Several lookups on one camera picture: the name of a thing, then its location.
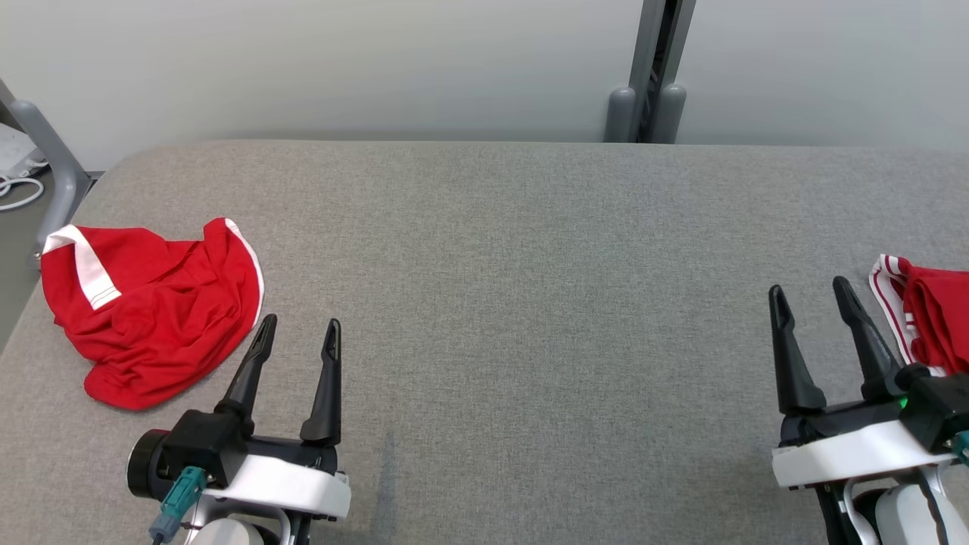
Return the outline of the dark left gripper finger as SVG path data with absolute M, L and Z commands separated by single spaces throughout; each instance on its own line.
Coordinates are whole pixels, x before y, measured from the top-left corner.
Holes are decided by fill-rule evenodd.
M 322 368 L 317 390 L 300 439 L 314 446 L 336 446 L 341 441 L 341 324 L 336 318 L 329 321 L 319 356 Z
M 252 411 L 257 396 L 257 386 L 264 363 L 270 358 L 276 338 L 278 317 L 267 314 L 260 322 L 252 342 L 242 358 L 228 390 L 214 408 L 215 413 L 227 414 L 238 422 L 243 438 L 252 437 L 255 423 Z

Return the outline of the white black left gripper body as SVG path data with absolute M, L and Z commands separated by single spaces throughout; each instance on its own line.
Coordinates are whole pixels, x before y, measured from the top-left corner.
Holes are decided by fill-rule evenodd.
M 201 497 L 201 523 L 229 514 L 275 518 L 279 513 L 314 520 L 347 518 L 352 490 L 339 468 L 340 441 L 247 438 L 238 473 L 225 489 L 207 489 Z

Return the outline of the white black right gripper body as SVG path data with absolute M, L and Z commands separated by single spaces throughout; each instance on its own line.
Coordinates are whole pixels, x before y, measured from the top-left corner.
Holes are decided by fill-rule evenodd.
M 783 421 L 772 451 L 780 487 L 808 487 L 954 462 L 925 449 L 901 423 L 902 400 L 852 401 L 817 410 L 779 403 Z

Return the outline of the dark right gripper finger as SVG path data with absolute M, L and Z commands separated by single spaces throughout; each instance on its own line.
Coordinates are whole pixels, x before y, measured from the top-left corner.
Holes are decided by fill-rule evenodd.
M 795 315 L 778 284 L 768 291 L 768 306 L 780 413 L 802 416 L 822 411 L 827 406 L 826 396 L 810 376 L 795 337 Z
M 900 399 L 903 392 L 896 385 L 896 375 L 901 366 L 852 289 L 852 284 L 844 276 L 835 276 L 833 292 L 841 318 L 848 325 L 852 341 L 855 342 L 863 375 L 862 399 L 870 403 Z

